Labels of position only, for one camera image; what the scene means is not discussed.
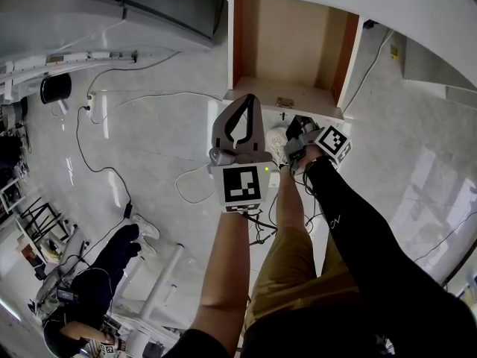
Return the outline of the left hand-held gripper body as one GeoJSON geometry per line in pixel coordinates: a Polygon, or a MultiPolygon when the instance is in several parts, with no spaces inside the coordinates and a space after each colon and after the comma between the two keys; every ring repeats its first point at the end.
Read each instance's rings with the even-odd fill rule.
{"type": "Polygon", "coordinates": [[[259,209],[268,195],[272,154],[253,155],[212,148],[208,170],[215,184],[218,203],[224,213],[243,213],[259,209]]]}

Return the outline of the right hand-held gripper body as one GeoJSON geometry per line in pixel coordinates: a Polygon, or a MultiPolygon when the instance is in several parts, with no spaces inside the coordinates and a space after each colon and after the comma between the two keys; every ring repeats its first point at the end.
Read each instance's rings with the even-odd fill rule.
{"type": "Polygon", "coordinates": [[[316,145],[324,154],[331,159],[336,168],[339,168],[346,156],[352,149],[352,143],[348,136],[343,134],[333,125],[327,125],[317,133],[303,133],[298,138],[288,138],[284,147],[285,155],[290,170],[299,170],[299,161],[305,157],[306,146],[316,145]]]}

